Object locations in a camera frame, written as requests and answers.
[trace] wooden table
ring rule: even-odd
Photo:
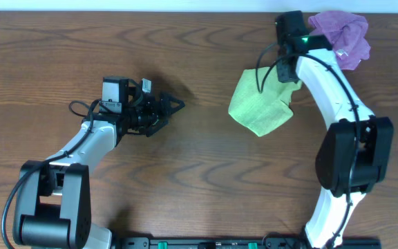
[[[100,98],[102,77],[123,75],[149,78],[187,107],[152,138],[123,138],[99,164],[95,223],[155,237],[298,233],[320,191],[314,158],[326,130],[312,96],[296,92],[294,117],[262,138],[227,114],[242,71],[276,40],[275,16],[0,12],[0,221],[23,163],[79,130],[67,104]],[[365,16],[370,59],[345,74],[368,107],[391,118],[395,137],[385,181],[345,235],[398,248],[398,15]]]

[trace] cable clip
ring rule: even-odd
[[[357,110],[358,108],[359,108],[359,105],[358,104],[354,104],[354,105],[351,106],[350,111]]]

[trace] wire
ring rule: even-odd
[[[268,45],[268,47],[266,47],[259,55],[259,58],[257,59],[256,62],[256,85],[257,85],[257,91],[259,91],[259,93],[262,93],[263,89],[259,88],[259,76],[258,76],[258,70],[259,70],[259,66],[260,66],[260,61],[262,60],[262,57],[268,52],[268,50],[270,50],[271,48],[275,47],[275,45],[277,45],[277,42],[273,42],[272,44]]]
[[[333,248],[334,247],[334,242],[336,240],[336,238],[338,236],[340,236],[340,233],[342,231],[342,229],[345,227],[346,225],[346,221],[348,220],[348,216],[350,214],[350,210],[351,210],[351,206],[352,206],[352,202],[351,202],[351,185],[352,185],[352,177],[354,174],[354,169],[356,167],[357,164],[357,155],[359,154],[359,142],[360,142],[360,119],[359,119],[359,113],[357,112],[357,105],[354,103],[354,99],[352,98],[349,90],[346,88],[346,85],[343,83],[342,79],[339,77],[339,75],[337,75],[336,71],[334,71],[334,69],[326,64],[323,60],[314,57],[312,55],[308,55],[305,53],[290,53],[288,55],[284,55],[282,57],[279,57],[276,59],[275,62],[273,62],[273,64],[268,68],[267,73],[265,74],[263,80],[262,80],[262,85],[260,86],[260,89],[258,88],[259,93],[262,93],[263,91],[263,86],[265,84],[265,80],[268,77],[269,73],[271,72],[271,70],[277,65],[277,63],[279,61],[282,61],[284,59],[289,59],[291,57],[306,57],[306,58],[310,58],[316,62],[318,62],[319,64],[321,64],[322,66],[324,66],[329,72],[331,72],[333,74],[333,76],[337,79],[337,81],[339,82],[339,84],[341,85],[343,91],[345,91],[346,97],[348,98],[348,101],[351,104],[351,110],[354,113],[354,119],[355,119],[355,123],[356,123],[356,129],[355,129],[355,136],[356,139],[354,141],[354,157],[352,159],[352,164],[350,167],[350,174],[349,174],[349,179],[348,179],[348,186],[346,189],[346,203],[347,203],[347,208],[345,211],[345,215],[342,218],[342,222],[341,225],[339,226],[339,228],[337,229],[337,231],[333,234],[331,239],[328,239],[325,247],[327,248]]]
[[[278,236],[280,236],[281,238],[283,238],[283,240],[284,240],[284,242],[287,244],[287,246],[288,246],[290,249],[293,249],[293,247],[288,243],[288,240],[287,240],[280,232],[269,232],[269,233],[267,233],[267,234],[262,238],[262,243],[261,243],[260,245],[261,245],[261,246],[265,245],[265,239],[268,238],[269,235],[273,235],[273,234],[278,235]]]
[[[73,111],[73,105],[74,104],[81,104],[81,105],[85,106],[87,109],[90,109],[88,104],[86,104],[86,103],[84,103],[82,101],[79,101],[79,100],[73,100],[72,102],[70,102],[70,104],[68,104],[68,110],[70,110],[71,113],[75,114],[76,116],[85,118],[86,115],[77,113],[76,111]]]
[[[95,100],[91,103],[90,106],[88,106],[86,103],[81,102],[79,100],[74,100],[72,101],[69,105],[68,108],[70,109],[70,111],[72,111],[74,114],[78,115],[78,113],[75,113],[72,109],[71,106],[75,103],[78,104],[82,104],[83,106],[87,107],[88,109],[88,115],[90,115],[90,124],[88,126],[88,129],[86,131],[86,133],[82,136],[82,138],[75,144],[73,145],[73,147],[71,147],[68,151],[65,151],[62,155],[53,157],[53,158],[49,158],[47,160],[42,161],[41,163],[39,163],[38,165],[35,165],[31,170],[29,170],[27,173],[25,173],[19,180],[18,182],[15,184],[15,186],[13,187],[11,193],[9,194],[8,198],[7,198],[7,202],[6,205],[4,206],[3,209],[3,215],[1,218],[1,236],[3,237],[3,241],[5,243],[5,245],[7,246],[7,248],[9,249],[15,249],[13,247],[13,245],[10,243],[8,236],[7,236],[7,230],[6,230],[6,221],[7,221],[7,215],[8,215],[8,209],[10,207],[10,204],[13,201],[13,198],[15,197],[15,194],[17,193],[18,189],[26,182],[26,180],[37,170],[42,169],[43,167],[47,166],[49,163],[55,161],[55,160],[59,160],[62,158],[67,157],[69,154],[72,154],[79,146],[81,146],[81,144],[88,138],[88,136],[91,134],[91,129],[93,128],[93,122],[94,122],[94,118],[93,118],[93,109],[96,107],[96,105],[100,102],[100,100]]]

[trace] wood grain surface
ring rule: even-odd
[[[0,12],[0,221],[23,163],[54,154],[79,130],[67,104],[100,98],[102,77],[123,75],[149,78],[187,106],[154,137],[123,138],[99,164],[94,222],[155,237],[298,233],[319,195],[314,158],[325,135],[309,91],[294,93],[294,117],[262,138],[227,114],[242,71],[276,40],[275,16]],[[370,59],[345,75],[391,118],[395,137],[385,181],[345,235],[398,248],[398,15],[365,16]]]

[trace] lime green towel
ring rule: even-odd
[[[267,71],[266,67],[258,70],[259,84]],[[231,99],[228,113],[257,136],[264,136],[293,116],[288,104],[291,102],[292,92],[299,90],[301,86],[302,81],[297,84],[279,82],[277,70],[273,68],[265,80],[263,92],[259,93],[256,71],[244,70]]]

